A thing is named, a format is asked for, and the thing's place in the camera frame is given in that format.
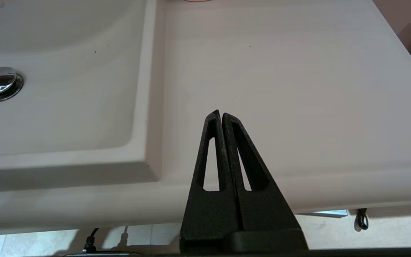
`sink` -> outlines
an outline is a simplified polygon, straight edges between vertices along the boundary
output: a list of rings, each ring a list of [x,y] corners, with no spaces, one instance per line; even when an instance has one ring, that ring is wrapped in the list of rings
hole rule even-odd
[[[156,181],[161,0],[11,0],[0,67],[25,83],[0,102],[0,191]]]

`countertop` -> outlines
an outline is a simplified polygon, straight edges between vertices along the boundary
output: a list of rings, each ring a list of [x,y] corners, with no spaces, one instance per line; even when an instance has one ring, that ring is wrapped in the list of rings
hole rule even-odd
[[[0,192],[0,234],[181,221],[215,109],[294,212],[411,204],[411,56],[370,0],[167,1],[163,106],[160,181]]]

